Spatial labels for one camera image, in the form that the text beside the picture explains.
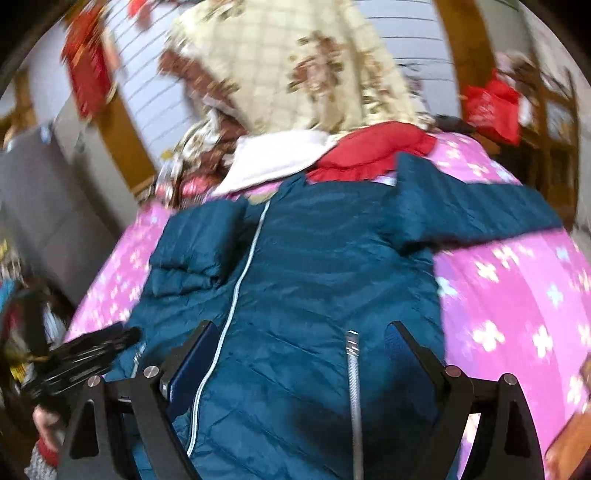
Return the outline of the person's left hand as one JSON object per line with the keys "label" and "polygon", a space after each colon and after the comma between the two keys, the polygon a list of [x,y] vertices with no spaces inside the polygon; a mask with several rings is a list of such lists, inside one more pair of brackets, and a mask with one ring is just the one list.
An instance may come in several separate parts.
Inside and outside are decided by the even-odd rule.
{"label": "person's left hand", "polygon": [[51,452],[58,453],[66,433],[66,426],[61,417],[42,406],[36,406],[32,418],[40,440]]}

